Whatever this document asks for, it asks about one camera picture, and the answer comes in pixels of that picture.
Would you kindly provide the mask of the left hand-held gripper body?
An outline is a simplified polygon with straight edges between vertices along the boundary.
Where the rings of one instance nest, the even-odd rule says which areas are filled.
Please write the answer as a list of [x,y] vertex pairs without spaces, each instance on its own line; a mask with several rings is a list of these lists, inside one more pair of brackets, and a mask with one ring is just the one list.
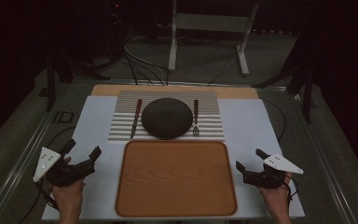
[[65,153],[58,153],[43,147],[33,176],[33,181],[38,182],[44,176],[48,182],[57,187],[67,187],[77,180],[95,172],[95,151],[89,154],[89,158],[78,164],[68,164],[64,160]]

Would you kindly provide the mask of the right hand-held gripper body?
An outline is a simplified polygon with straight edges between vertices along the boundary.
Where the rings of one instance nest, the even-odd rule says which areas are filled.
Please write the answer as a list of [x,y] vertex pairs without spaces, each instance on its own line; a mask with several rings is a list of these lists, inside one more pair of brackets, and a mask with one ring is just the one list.
[[263,160],[264,170],[247,171],[243,174],[243,182],[265,189],[276,189],[284,182],[286,173],[300,174],[304,171],[280,154],[271,154]]

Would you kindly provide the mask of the person's right hand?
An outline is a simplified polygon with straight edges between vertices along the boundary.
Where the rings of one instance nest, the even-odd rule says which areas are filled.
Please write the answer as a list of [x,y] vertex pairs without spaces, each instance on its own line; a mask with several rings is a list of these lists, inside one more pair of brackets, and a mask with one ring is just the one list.
[[262,195],[263,200],[268,209],[288,209],[291,201],[291,189],[289,183],[292,179],[291,173],[286,173],[284,182],[276,189],[265,189],[258,187],[259,193]]

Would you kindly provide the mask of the person's left hand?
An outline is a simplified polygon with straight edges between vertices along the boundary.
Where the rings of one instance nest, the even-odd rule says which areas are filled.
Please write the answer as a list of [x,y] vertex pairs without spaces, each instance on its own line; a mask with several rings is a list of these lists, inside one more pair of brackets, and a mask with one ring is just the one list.
[[52,194],[58,207],[63,209],[64,207],[81,206],[84,186],[83,178],[66,187],[54,186]]

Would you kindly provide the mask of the white table board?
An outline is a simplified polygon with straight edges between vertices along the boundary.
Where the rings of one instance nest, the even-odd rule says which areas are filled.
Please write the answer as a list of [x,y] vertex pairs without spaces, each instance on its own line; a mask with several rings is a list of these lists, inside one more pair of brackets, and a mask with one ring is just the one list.
[[76,125],[76,145],[69,153],[72,162],[85,160],[99,146],[102,155],[96,172],[86,177],[80,220],[197,220],[248,219],[268,217],[256,187],[243,184],[235,167],[240,161],[250,170],[261,170],[262,161],[255,155],[261,148],[268,154],[282,154],[269,115],[262,100],[218,99],[238,208],[231,216],[218,217],[120,217],[115,211],[117,186],[124,146],[128,141],[109,142],[108,135],[117,104],[115,96],[89,96]]

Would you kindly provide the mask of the striped placemat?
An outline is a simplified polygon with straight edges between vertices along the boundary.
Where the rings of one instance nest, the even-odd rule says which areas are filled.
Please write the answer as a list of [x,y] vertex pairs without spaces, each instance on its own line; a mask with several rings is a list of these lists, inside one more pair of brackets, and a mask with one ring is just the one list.
[[[189,106],[193,113],[193,123],[190,129],[182,136],[170,140],[196,140],[196,141],[224,141],[224,131],[217,98],[212,91],[121,91],[117,98],[115,111],[108,134],[108,140],[158,140],[149,134],[142,124],[144,108],[151,102],[160,98],[178,99]],[[142,99],[142,107],[138,118],[134,137],[130,139],[131,125],[135,114],[137,100]],[[193,136],[194,126],[194,100],[199,101],[198,123],[200,135]]]

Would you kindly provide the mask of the wooden tray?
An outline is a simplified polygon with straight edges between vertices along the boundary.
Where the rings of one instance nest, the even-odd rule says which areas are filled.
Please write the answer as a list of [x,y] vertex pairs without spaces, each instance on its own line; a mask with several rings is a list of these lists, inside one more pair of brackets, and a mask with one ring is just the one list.
[[132,141],[117,189],[121,217],[229,217],[237,200],[219,141]]

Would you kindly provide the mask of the black tripod stand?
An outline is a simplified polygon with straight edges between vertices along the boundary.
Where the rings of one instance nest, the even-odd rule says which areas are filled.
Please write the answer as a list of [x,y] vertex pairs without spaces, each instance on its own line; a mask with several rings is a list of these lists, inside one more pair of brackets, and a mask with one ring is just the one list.
[[102,76],[87,67],[81,62],[68,56],[63,51],[56,49],[48,49],[46,53],[47,60],[47,88],[45,94],[48,99],[47,111],[50,111],[56,101],[56,81],[55,77],[58,77],[62,82],[70,83],[74,75],[72,74],[71,68],[82,70],[87,75],[100,80],[108,80],[108,77]]
[[311,123],[313,66],[320,47],[318,36],[318,16],[316,12],[313,12],[286,58],[280,73],[253,85],[253,88],[264,89],[279,80],[292,77],[285,90],[288,94],[298,94],[301,88],[304,88],[302,114],[308,123]]

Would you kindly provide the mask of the dark round plate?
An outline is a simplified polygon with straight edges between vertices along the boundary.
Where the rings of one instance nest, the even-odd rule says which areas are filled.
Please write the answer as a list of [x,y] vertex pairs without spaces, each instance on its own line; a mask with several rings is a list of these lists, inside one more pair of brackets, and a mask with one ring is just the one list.
[[184,102],[160,98],[149,103],[142,113],[144,129],[152,136],[170,140],[184,135],[193,123],[193,113]]

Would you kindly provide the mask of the dark equipment with red light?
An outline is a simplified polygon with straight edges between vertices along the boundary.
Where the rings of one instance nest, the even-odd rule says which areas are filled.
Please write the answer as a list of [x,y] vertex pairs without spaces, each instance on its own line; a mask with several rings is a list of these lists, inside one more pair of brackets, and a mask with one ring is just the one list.
[[108,47],[106,54],[110,63],[119,60],[127,33],[125,0],[106,0],[108,6]]

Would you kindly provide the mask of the grey metal stand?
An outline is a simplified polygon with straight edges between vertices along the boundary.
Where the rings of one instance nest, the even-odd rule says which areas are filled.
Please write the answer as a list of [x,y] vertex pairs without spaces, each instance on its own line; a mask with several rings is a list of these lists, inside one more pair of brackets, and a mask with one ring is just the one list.
[[252,3],[252,9],[248,16],[224,16],[224,15],[204,15],[179,13],[177,11],[177,0],[172,0],[172,36],[169,54],[168,70],[174,72],[176,69],[177,56],[177,30],[197,30],[197,31],[214,31],[214,32],[231,32],[243,33],[242,42],[236,46],[238,61],[241,73],[244,76],[249,75],[249,67],[246,61],[245,48],[250,33],[255,22],[255,15],[260,5],[256,0]]

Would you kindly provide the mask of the metal floor rail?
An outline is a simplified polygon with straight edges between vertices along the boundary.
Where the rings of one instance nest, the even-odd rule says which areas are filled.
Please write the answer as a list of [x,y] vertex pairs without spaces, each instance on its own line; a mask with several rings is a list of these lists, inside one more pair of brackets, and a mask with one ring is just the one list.
[[358,221],[351,210],[347,198],[344,192],[342,191],[342,187],[337,181],[337,178],[330,165],[330,162],[328,161],[326,155],[324,154],[323,146],[319,142],[316,132],[312,127],[312,124],[308,123],[303,116],[303,112],[302,112],[303,101],[301,100],[298,94],[289,94],[289,98],[292,105],[295,108],[299,122],[301,123],[301,126],[304,129],[304,132],[306,133],[310,141],[311,151],[316,157],[316,161],[318,163],[319,169],[324,177],[326,186],[329,189],[329,192],[340,214],[343,224],[358,224]]
[[38,86],[0,128],[0,216],[53,118],[54,106],[41,97]]

